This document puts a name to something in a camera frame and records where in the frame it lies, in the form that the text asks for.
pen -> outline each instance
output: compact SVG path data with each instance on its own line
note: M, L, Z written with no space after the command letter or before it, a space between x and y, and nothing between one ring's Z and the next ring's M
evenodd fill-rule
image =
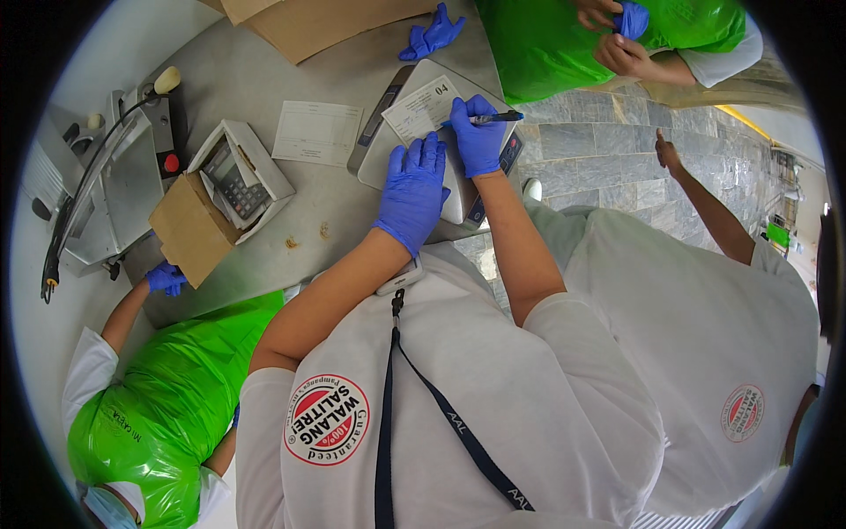
M473 125L481 125L490 123L491 121L520 121L523 118L523 113L516 110L509 110L501 114L493 114L492 116L470 116L470 123ZM448 127L453 123L450 120L441 123L442 127Z

blue glove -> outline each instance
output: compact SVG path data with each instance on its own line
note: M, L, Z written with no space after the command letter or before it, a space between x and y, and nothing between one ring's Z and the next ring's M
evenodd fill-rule
M179 295L182 291L182 283L188 282L188 279L167 261L160 262L159 266L146 274L146 277L147 282L150 283L150 292L164 290L165 295Z
M411 26L409 47L399 53L399 60L416 61L438 48L446 46L459 35L461 28L464 27L464 22L465 18L459 17L453 25L447 15L447 6L443 2L439 3L437 12L435 12L435 19L431 22L426 33L423 32L425 28L422 25Z
M490 116L495 113L497 110L481 94L472 96L466 104L460 97L453 99L449 120L455 129L459 154L464 162L464 176L467 178L500 169L499 147L503 144L505 122L491 121L482 125L470 122L470 116Z
M404 154L405 147L396 146L387 160L382 204L373 227L388 232L417 257L449 196L449 189L443 187L447 144L430 132L426 141L411 142L403 160Z
M617 29L613 33L619 33L627 39L636 41L646 33L646 28L649 27L649 9L634 2L621 2L621 4L623 13L614 15L614 25Z

white t-shirt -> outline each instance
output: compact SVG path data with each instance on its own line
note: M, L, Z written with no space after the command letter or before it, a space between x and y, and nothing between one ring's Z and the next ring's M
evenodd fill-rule
M395 353L397 527L628 526L656 479L663 432L600 322L557 294L517 328L465 272L420 255L426 275L405 290L402 346L541 514L513 512ZM247 377L235 455L239 529L374 525L391 298L362 301L296 373Z
M731 52L710 53L684 49L677 49L676 52L687 63L696 80L705 88L711 88L761 60L764 39L752 17L746 14L743 40Z
M117 369L118 355L111 345L88 327L82 329L82 336L76 345L74 358L70 361L68 378L62 393L62 424L65 437L68 437L70 427L82 406L112 383ZM136 483L106 484L126 498L138 511L141 521L144 521L144 495ZM229 485L215 471L200 466L200 515L197 523L205 520L231 494Z
M764 240L751 266L596 210L564 283L595 310L658 404L669 445L646 508L698 515L778 467L815 380L817 315Z

metal table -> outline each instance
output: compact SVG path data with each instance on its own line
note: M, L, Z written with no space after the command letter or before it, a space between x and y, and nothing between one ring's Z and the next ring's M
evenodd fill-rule
M447 1L450 16L467 18L459 37L430 58L502 96L496 65L472 0ZM367 116L404 63L412 25L430 15L400 20L361 33L306 59L299 66L241 27L221 20L178 50L169 65L182 74L190 136L196 152L223 118L245 121L272 151L285 100L363 107ZM293 200L252 238L238 245L197 290L178 298L151 295L144 305L153 326L213 311L236 301L287 288L330 267L361 242L379 207L380 191L361 184L346 168L276 160L297 191ZM472 233L441 221L428 242L457 240ZM286 245L286 240L293 240ZM158 264L161 242L150 237L124 262L133 284Z

black power cord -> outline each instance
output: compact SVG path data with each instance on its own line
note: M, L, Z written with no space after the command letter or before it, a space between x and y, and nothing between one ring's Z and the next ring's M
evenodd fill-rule
M50 245L47 247L47 256L44 258L44 268L41 271L41 298L48 305L50 305L50 298L52 297L53 291L58 286L58 258L63 250L62 239L64 238L65 233L68 231L68 221L70 220L70 213L74 210L76 201L80 196L80 192L82 191L83 186L85 185L85 180L88 178L89 173L91 172L91 168L94 166L94 161L100 155L100 151L102 151L102 148L106 145L106 142L108 141L112 133L118 128L118 125L122 124L126 117L132 113L132 111L134 111L141 105L145 105L148 102L155 101L156 99L162 99L163 97L167 96L168 94L152 94L150 96L145 97L144 99L130 107L129 110L127 110L120 117L120 119L116 121L114 125L112 125L112 128L109 129L109 131L106 133L106 136L103 138L103 141L101 141L100 145L97 146L97 150L94 151L94 156L91 157L91 160L88 162L88 165L85 166L85 171L82 173L80 184L76 186L76 191L74 195L65 198L64 202L62 203L62 206L59 208L58 216L56 217L56 223L53 225L53 232L52 237L50 239Z

